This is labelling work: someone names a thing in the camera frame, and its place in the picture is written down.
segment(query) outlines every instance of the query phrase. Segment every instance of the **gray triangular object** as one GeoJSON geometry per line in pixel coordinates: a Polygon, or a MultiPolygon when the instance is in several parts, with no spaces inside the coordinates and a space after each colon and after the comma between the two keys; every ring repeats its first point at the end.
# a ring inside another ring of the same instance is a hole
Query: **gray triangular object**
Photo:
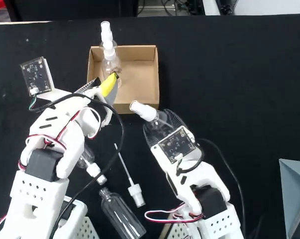
{"type": "Polygon", "coordinates": [[[285,164],[294,172],[300,175],[300,161],[288,160],[288,159],[279,159],[280,163],[285,164]]]}
{"type": "Polygon", "coordinates": [[[300,161],[279,159],[284,201],[286,236],[300,211],[300,161]]]}

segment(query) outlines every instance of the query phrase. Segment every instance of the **black fabric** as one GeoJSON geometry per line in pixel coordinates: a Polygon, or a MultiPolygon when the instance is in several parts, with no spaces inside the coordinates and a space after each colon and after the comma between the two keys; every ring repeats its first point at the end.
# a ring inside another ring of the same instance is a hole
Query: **black fabric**
{"type": "MultiPolygon", "coordinates": [[[[30,98],[19,64],[45,56],[55,87],[73,92],[86,82],[88,52],[99,44],[99,25],[99,20],[0,25],[0,217],[10,203],[29,127],[38,117],[27,111],[30,98]]],[[[160,108],[173,110],[197,138],[222,149],[242,185],[247,232],[264,214],[259,238],[285,238],[278,159],[300,160],[300,15],[123,18],[111,20],[111,27],[120,45],[158,46],[160,108]]],[[[142,120],[123,119],[122,156],[146,205],[136,208],[119,160],[106,174],[107,186],[144,224],[144,238],[157,238],[163,225],[146,222],[143,213],[170,209],[179,201],[145,142],[142,120]]],[[[120,136],[119,125],[112,122],[88,141],[101,168],[120,136]]],[[[215,150],[201,144],[241,216],[233,178],[215,150]]],[[[88,180],[76,168],[67,195],[88,180]]],[[[95,184],[79,199],[101,238],[118,238],[100,209],[99,189],[95,184]]]]}

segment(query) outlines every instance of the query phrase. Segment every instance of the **white spray cap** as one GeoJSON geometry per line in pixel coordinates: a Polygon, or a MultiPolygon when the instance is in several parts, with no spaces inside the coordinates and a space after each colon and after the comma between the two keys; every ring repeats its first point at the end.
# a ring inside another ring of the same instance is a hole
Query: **white spray cap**
{"type": "Polygon", "coordinates": [[[112,41],[106,41],[103,44],[103,54],[104,54],[104,58],[108,61],[111,61],[116,57],[116,53],[112,41]]]}
{"type": "Polygon", "coordinates": [[[128,188],[129,193],[131,197],[134,199],[134,202],[136,204],[136,207],[142,207],[145,205],[143,196],[142,196],[142,190],[139,184],[134,184],[131,187],[128,188]]]}
{"type": "Polygon", "coordinates": [[[113,41],[113,35],[110,28],[110,22],[103,21],[101,23],[101,41],[107,42],[107,41],[113,41]]]}
{"type": "Polygon", "coordinates": [[[155,119],[157,113],[157,110],[153,107],[142,104],[138,101],[132,101],[130,104],[130,110],[149,122],[155,119]]]}

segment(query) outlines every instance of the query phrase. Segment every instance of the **bottle neck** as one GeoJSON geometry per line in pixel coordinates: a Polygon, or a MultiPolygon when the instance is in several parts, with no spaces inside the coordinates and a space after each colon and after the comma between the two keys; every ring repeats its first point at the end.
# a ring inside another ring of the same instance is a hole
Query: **bottle neck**
{"type": "Polygon", "coordinates": [[[103,198],[103,199],[108,199],[110,198],[110,191],[108,188],[102,188],[99,191],[99,195],[103,198]]]}

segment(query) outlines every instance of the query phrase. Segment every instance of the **circuit board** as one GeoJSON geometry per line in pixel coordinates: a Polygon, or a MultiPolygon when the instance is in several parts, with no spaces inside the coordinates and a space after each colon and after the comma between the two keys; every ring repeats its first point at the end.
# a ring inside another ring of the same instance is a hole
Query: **circuit board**
{"type": "Polygon", "coordinates": [[[44,57],[20,65],[30,96],[52,91],[44,57]]]}
{"type": "Polygon", "coordinates": [[[175,163],[177,161],[175,157],[180,153],[185,156],[195,149],[195,145],[192,143],[184,129],[178,130],[167,139],[161,141],[159,146],[169,158],[171,163],[175,163]]]}

